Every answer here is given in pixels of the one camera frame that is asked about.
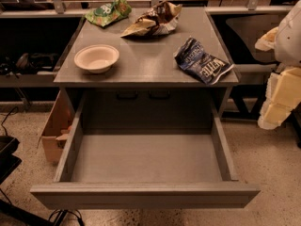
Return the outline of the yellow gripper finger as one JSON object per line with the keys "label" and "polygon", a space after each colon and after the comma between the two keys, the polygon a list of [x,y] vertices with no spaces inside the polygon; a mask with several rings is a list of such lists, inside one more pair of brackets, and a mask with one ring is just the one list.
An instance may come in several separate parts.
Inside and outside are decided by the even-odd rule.
{"label": "yellow gripper finger", "polygon": [[258,125],[261,129],[279,127],[301,103],[301,68],[290,67],[271,73],[261,107]]}

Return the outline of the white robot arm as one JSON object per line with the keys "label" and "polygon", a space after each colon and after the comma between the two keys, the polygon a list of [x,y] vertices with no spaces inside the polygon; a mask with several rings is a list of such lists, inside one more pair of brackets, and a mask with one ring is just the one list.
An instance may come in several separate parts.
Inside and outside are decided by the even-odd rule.
{"label": "white robot arm", "polygon": [[262,51],[273,49],[279,63],[268,79],[266,99],[258,119],[260,128],[273,130],[301,103],[301,1],[278,27],[256,41],[255,48]]}

